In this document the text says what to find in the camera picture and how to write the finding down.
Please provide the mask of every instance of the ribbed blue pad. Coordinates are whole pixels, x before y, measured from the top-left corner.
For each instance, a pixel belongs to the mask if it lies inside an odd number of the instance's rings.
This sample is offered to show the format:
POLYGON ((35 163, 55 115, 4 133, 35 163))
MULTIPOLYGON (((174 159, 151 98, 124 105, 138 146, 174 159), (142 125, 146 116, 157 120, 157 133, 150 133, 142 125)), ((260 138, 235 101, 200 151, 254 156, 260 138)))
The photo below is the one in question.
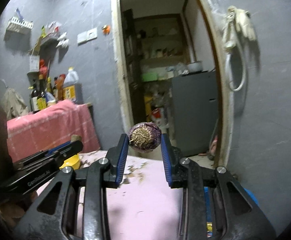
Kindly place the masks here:
POLYGON ((171 171, 171 163, 168 154, 167 145, 164 141, 163 134, 161 135, 161 154, 162 160, 164 162, 164 172, 166 175, 166 181, 168 182, 169 187, 172 185, 172 171, 171 171))
POLYGON ((115 179, 115 183, 119 186, 122 179, 123 179, 123 174, 124 174, 124 167, 125 167, 125 163, 127 160, 127 152, 129 150, 129 139, 128 136, 126 136, 125 140, 124 140, 124 144, 123 147, 121 149, 120 152, 120 157, 118 160, 118 164, 117 164, 117 177, 115 179))

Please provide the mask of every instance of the gray refrigerator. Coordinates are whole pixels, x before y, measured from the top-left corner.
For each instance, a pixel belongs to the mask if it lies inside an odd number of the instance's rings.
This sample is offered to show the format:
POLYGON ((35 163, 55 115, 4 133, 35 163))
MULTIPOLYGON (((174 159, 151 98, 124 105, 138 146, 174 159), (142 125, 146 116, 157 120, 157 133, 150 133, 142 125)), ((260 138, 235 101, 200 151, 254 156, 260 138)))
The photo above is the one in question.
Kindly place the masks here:
POLYGON ((174 128, 183 156, 205 153, 218 119, 216 72, 172 78, 174 128))

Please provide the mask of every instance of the white plastic basket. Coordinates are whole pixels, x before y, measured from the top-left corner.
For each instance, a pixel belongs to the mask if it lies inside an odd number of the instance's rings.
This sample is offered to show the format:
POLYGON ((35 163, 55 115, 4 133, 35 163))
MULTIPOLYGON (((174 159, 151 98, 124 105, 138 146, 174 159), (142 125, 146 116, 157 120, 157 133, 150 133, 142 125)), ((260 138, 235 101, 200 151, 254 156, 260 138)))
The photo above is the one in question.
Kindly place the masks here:
POLYGON ((17 17, 12 17, 8 24, 7 24, 7 31, 27 34, 31 31, 33 28, 33 23, 23 20, 23 22, 20 22, 20 20, 17 17))

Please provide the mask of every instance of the yellow bowl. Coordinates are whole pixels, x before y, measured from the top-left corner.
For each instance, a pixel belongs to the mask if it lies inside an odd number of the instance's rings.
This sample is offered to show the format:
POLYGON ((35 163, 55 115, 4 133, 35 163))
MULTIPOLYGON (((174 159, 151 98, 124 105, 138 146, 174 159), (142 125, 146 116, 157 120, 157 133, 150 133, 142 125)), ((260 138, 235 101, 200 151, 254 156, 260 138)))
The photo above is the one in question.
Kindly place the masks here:
POLYGON ((79 154, 76 154, 69 159, 66 159, 60 169, 64 168, 65 166, 71 166, 74 170, 80 168, 80 158, 79 154))

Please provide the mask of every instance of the blue gripper pad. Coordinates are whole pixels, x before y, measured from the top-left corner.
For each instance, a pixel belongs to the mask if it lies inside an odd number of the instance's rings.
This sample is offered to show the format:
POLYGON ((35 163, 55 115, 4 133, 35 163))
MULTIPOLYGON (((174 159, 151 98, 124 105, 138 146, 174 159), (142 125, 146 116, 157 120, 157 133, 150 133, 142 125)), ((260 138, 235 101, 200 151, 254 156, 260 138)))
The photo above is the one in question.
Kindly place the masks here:
POLYGON ((161 154, 162 160, 164 162, 164 172, 166 176, 166 181, 169 187, 172 186, 172 165, 170 161, 170 154, 173 154, 172 146, 167 134, 161 135, 161 154))
POLYGON ((123 135, 121 135, 119 144, 118 144, 118 148, 117 150, 120 151, 119 153, 119 159, 118 159, 118 163, 117 163, 117 176, 115 178, 115 183, 117 184, 117 186, 120 185, 122 179, 123 179, 123 174, 124 174, 124 167, 125 167, 125 163, 127 160, 127 152, 129 150, 129 138, 126 134, 124 134, 124 140, 123 143, 121 142, 123 135))

